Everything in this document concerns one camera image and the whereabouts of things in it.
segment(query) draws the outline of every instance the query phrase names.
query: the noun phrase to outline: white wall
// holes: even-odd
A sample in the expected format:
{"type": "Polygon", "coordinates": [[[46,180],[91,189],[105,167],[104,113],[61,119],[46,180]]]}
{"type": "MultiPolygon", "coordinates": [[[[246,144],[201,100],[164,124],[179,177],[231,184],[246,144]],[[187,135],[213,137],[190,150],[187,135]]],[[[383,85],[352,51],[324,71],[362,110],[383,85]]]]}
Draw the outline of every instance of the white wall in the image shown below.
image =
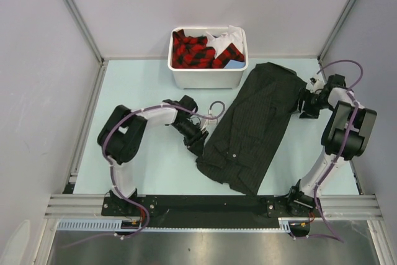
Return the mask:
{"type": "MultiPolygon", "coordinates": [[[[326,62],[342,58],[361,62],[364,78],[354,88],[358,100],[378,112],[367,150],[355,161],[366,193],[376,193],[381,211],[397,243],[397,0],[358,0],[326,62]]],[[[354,65],[331,66],[353,83],[354,65]]]]}
{"type": "Polygon", "coordinates": [[[98,70],[62,0],[0,0],[0,254],[66,179],[98,70]]]}
{"type": "Polygon", "coordinates": [[[347,0],[75,0],[104,57],[166,56],[182,25],[239,25],[250,56],[316,57],[347,0]]]}

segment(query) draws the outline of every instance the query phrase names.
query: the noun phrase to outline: white cloth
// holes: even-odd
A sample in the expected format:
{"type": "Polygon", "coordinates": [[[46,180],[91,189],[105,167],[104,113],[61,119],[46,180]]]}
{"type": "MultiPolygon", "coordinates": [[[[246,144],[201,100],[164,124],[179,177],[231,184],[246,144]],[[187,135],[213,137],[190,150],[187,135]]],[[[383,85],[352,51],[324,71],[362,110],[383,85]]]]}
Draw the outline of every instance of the white cloth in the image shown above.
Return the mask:
{"type": "Polygon", "coordinates": [[[208,32],[205,32],[205,36],[208,38],[207,47],[215,49],[215,58],[221,55],[231,43],[243,54],[243,30],[240,27],[230,25],[228,31],[219,37],[214,37],[208,32]]]}

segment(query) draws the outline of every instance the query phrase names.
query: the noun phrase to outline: white vent strip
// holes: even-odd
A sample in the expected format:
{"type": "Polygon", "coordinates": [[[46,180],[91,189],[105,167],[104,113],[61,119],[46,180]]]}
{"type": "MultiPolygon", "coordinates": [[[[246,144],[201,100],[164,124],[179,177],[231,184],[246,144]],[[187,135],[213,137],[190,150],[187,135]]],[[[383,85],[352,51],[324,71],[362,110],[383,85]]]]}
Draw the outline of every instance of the white vent strip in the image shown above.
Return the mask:
{"type": "MultiPolygon", "coordinates": [[[[288,221],[279,221],[279,228],[243,228],[243,229],[206,229],[206,228],[146,228],[148,232],[214,232],[214,233],[290,233],[288,221]]],[[[136,229],[121,229],[122,220],[61,220],[58,231],[135,231],[136,229]]]]}

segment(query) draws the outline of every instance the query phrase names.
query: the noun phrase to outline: red plaid shirt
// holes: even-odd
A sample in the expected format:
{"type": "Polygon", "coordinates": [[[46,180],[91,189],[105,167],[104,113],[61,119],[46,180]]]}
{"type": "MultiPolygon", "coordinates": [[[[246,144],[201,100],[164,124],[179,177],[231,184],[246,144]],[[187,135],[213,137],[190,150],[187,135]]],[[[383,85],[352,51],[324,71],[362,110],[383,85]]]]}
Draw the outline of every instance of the red plaid shirt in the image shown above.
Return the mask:
{"type": "Polygon", "coordinates": [[[215,49],[206,37],[186,37],[182,30],[172,33],[173,68],[224,68],[230,60],[244,62],[244,55],[232,43],[215,59],[215,49]]]}

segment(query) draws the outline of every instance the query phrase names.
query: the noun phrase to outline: white table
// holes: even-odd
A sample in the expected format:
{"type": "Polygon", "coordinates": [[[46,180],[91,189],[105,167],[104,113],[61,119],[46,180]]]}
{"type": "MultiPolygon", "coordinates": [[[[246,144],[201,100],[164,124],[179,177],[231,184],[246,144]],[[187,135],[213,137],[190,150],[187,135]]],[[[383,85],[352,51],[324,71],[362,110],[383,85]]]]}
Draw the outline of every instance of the white table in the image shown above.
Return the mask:
{"type": "MultiPolygon", "coordinates": [[[[251,59],[240,87],[257,63],[273,62],[297,72],[307,81],[319,70],[315,59],[251,59]]],[[[114,60],[105,74],[99,100],[84,149],[75,194],[105,194],[111,188],[109,165],[103,159],[97,136],[114,108],[130,109],[159,104],[164,99],[193,97],[199,112],[206,114],[210,103],[223,101],[230,106],[239,89],[178,89],[166,60],[114,60]]],[[[331,112],[322,110],[317,120],[293,115],[280,147],[259,188],[260,195],[286,194],[312,167],[321,152],[320,139],[331,112]]],[[[134,183],[140,194],[235,195],[227,184],[204,176],[195,165],[195,156],[183,145],[183,136],[172,127],[153,127],[145,131],[133,163],[134,183]]],[[[323,194],[358,194],[347,164],[336,173],[323,194]]]]}

